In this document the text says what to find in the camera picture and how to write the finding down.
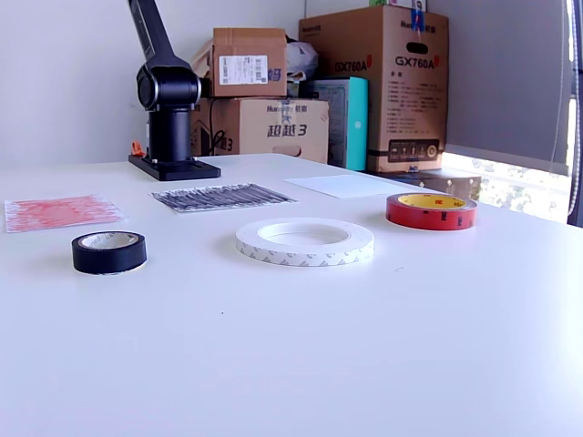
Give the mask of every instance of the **red double-sided tape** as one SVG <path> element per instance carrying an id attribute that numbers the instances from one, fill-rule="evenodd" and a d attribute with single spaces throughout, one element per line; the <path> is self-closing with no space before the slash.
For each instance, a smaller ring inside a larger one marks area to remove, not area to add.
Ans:
<path id="1" fill-rule="evenodd" d="M 397 225 L 426 230 L 460 230 L 476 224 L 477 203 L 446 194 L 409 193 L 387 199 L 386 217 Z"/>

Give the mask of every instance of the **black metal base plate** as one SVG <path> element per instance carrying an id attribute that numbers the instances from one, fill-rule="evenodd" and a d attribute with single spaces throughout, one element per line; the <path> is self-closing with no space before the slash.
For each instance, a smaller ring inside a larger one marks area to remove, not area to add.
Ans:
<path id="1" fill-rule="evenodd" d="M 152 163 L 147 158 L 128 158 L 134 166 L 141 168 L 153 178 L 161 181 L 220 178 L 220 168 L 201 161 L 179 161 Z"/>

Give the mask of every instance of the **yellow tape liner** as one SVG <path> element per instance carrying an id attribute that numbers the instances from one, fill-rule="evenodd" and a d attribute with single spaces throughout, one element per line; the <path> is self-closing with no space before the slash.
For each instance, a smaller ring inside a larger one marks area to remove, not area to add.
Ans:
<path id="1" fill-rule="evenodd" d="M 415 208 L 457 209 L 467 205 L 460 198 L 442 196 L 440 194 L 408 194 L 401 196 L 399 202 Z"/>

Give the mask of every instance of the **black tape roll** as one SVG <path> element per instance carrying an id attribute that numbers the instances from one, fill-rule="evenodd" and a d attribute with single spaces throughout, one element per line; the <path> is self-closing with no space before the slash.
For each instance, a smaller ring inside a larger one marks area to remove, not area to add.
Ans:
<path id="1" fill-rule="evenodd" d="M 97 232 L 71 243 L 73 266 L 92 275 L 121 273 L 146 262 L 146 239 L 133 232 Z"/>

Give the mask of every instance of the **tape roll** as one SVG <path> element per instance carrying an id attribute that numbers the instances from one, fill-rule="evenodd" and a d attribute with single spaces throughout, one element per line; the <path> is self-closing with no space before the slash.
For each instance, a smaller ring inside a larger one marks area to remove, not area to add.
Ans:
<path id="1" fill-rule="evenodd" d="M 239 229 L 237 250 L 250 258 L 282 266 L 340 266 L 371 259 L 374 235 L 344 221 L 277 218 Z"/>
<path id="2" fill-rule="evenodd" d="M 71 243 L 73 266 L 92 275 L 111 275 L 146 262 L 146 239 L 132 232 L 98 232 Z"/>
<path id="3" fill-rule="evenodd" d="M 476 223 L 477 203 L 446 194 L 399 194 L 387 199 L 386 217 L 397 225 L 426 230 L 460 230 Z"/>

